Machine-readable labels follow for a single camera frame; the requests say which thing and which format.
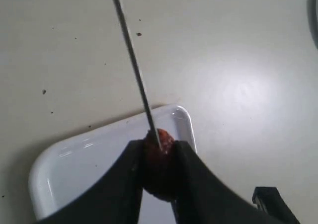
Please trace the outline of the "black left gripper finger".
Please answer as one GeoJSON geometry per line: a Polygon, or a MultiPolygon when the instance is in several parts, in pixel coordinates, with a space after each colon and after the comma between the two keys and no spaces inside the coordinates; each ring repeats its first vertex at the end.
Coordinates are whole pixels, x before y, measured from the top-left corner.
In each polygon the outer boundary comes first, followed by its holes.
{"type": "Polygon", "coordinates": [[[130,141],[111,168],[41,224],[136,224],[142,200],[143,141],[130,141]]]}

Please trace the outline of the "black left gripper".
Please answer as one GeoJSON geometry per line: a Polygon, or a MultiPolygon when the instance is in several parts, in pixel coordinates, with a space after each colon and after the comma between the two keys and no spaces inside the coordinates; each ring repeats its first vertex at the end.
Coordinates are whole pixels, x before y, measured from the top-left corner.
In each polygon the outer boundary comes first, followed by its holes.
{"type": "Polygon", "coordinates": [[[220,181],[185,141],[175,142],[180,186],[173,204],[179,224],[297,224],[275,187],[255,187],[252,203],[220,181]]]}

